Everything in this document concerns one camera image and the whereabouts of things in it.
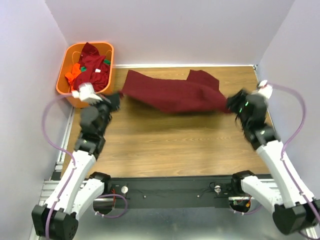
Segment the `maroon t shirt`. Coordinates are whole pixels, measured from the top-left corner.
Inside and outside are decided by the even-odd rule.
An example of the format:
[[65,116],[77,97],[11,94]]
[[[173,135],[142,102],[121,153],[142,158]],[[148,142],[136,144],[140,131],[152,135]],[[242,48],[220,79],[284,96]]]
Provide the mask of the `maroon t shirt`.
[[152,78],[129,70],[120,92],[168,114],[230,113],[219,80],[203,70],[190,70],[185,80]]

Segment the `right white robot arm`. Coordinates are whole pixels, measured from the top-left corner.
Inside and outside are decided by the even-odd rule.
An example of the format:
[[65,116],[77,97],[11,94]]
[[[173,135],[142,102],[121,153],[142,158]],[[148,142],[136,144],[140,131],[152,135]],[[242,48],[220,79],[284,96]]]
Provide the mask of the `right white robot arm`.
[[253,197],[271,213],[277,229],[290,235],[320,223],[320,201],[301,180],[274,127],[266,123],[271,94],[266,88],[252,93],[241,89],[227,98],[226,106],[240,120],[244,137],[266,164],[277,191],[249,170],[233,174],[230,191],[236,196]]

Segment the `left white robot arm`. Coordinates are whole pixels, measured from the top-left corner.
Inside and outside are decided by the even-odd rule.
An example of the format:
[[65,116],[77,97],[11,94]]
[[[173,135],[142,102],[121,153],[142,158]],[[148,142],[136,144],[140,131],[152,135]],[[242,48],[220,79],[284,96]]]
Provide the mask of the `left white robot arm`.
[[81,111],[80,133],[73,152],[65,151],[70,162],[52,194],[43,205],[36,205],[31,217],[35,233],[48,240],[72,240],[79,220],[98,197],[117,197],[111,192],[111,177],[94,173],[83,181],[98,160],[105,145],[105,131],[118,111],[122,94],[93,94],[94,103]]

